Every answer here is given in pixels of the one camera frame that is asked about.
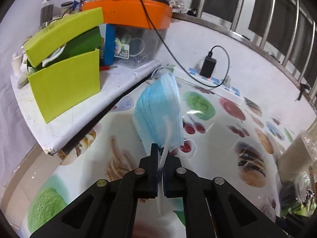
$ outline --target food-print tablecloth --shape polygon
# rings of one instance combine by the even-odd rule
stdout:
[[[225,178],[273,219],[280,212],[281,181],[276,159],[294,134],[254,101],[236,104],[186,80],[176,79],[181,97],[184,146],[170,153],[198,176]],[[91,130],[46,181],[23,220],[25,238],[98,179],[109,181],[137,168],[146,152],[133,125],[134,105],[155,79],[140,85]],[[140,200],[134,237],[185,237],[182,199]]]

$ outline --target orange lid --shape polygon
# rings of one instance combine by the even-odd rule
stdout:
[[[157,29],[169,28],[172,18],[172,8],[158,1],[142,0],[146,11]],[[140,0],[98,0],[86,2],[82,10],[102,8],[105,23],[124,25],[137,28],[150,28]]]

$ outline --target stainless steel railing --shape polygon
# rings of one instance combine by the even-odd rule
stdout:
[[[296,6],[296,16],[295,16],[295,22],[294,22],[294,29],[293,29],[293,33],[292,33],[292,37],[291,37],[291,41],[290,44],[288,46],[288,50],[287,53],[283,59],[283,62],[280,64],[278,61],[276,60],[272,60],[271,56],[267,56],[267,53],[263,50],[264,46],[266,44],[267,41],[267,37],[271,28],[271,24],[272,24],[272,19],[273,19],[273,14],[274,14],[274,10],[275,10],[275,3],[276,0],[271,0],[271,7],[270,7],[270,11],[269,11],[269,15],[268,15],[268,20],[267,20],[267,24],[264,30],[264,34],[262,37],[262,40],[260,42],[259,46],[256,46],[254,43],[252,42],[248,42],[248,40],[243,40],[244,38],[236,33],[236,29],[240,20],[240,15],[241,15],[241,10],[244,4],[245,0],[238,0],[237,3],[237,7],[236,7],[236,11],[232,20],[232,24],[229,29],[224,29],[223,26],[218,26],[214,23],[209,24],[208,22],[203,22],[204,20],[201,20],[201,16],[202,16],[202,12],[203,12],[203,8],[205,5],[205,1],[206,0],[200,0],[199,2],[199,6],[198,6],[198,10],[197,10],[197,15],[196,17],[198,18],[197,20],[194,19],[189,19],[186,16],[181,16],[181,15],[176,15],[174,14],[173,17],[174,18],[178,18],[178,19],[183,19],[183,20],[188,20],[188,21],[192,21],[204,25],[206,27],[209,27],[211,29],[214,29],[216,31],[219,31],[227,36],[230,36],[234,39],[236,39],[237,41],[243,43],[244,45],[250,47],[251,49],[253,49],[254,51],[258,52],[260,55],[262,55],[263,57],[265,57],[267,60],[269,60],[271,63],[273,63],[277,68],[279,68],[297,87],[300,87],[300,83],[304,78],[304,75],[306,73],[307,67],[309,65],[310,62],[310,58],[312,55],[312,50],[313,50],[313,45],[314,45],[314,38],[315,38],[315,28],[316,28],[316,24],[313,21],[312,23],[312,28],[313,28],[313,34],[312,34],[312,39],[311,39],[311,43],[310,43],[310,48],[308,51],[308,55],[307,55],[307,59],[303,68],[303,71],[300,73],[300,76],[298,79],[296,79],[287,69],[286,69],[286,65],[287,62],[290,60],[290,56],[292,54],[292,51],[294,50],[294,46],[295,44],[295,39],[296,39],[296,35],[298,32],[298,25],[299,25],[299,12],[300,12],[300,1],[299,0],[295,0],[295,6]],[[306,98],[313,100],[314,97],[317,94],[317,78],[313,84],[313,87],[310,89],[310,92],[308,93],[308,95],[306,95]]]

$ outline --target white bottle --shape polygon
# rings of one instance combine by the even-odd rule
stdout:
[[[13,73],[16,77],[20,77],[22,74],[21,64],[22,64],[22,56],[21,55],[18,56],[17,53],[14,53],[12,55],[11,65],[12,65]]]

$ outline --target white table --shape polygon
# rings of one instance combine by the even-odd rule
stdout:
[[[18,89],[18,79],[15,76],[11,76],[11,84],[22,115],[39,145],[46,153],[58,152],[114,99],[160,65],[161,62],[154,60],[138,69],[118,66],[115,69],[101,71],[101,92],[75,105],[47,124],[36,104],[30,84]]]

